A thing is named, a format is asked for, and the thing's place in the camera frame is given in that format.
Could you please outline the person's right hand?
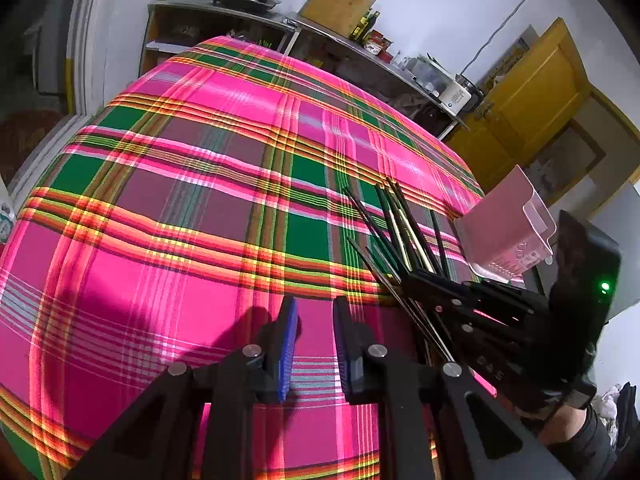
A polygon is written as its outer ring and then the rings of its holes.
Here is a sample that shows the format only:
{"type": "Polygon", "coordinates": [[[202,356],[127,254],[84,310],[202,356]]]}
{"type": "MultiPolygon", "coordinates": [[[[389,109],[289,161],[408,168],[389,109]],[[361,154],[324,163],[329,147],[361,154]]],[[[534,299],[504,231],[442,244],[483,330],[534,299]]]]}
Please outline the person's right hand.
{"type": "Polygon", "coordinates": [[[544,446],[567,442],[585,425],[587,411],[567,404],[556,404],[538,413],[526,413],[514,408],[521,422],[544,446]]]}

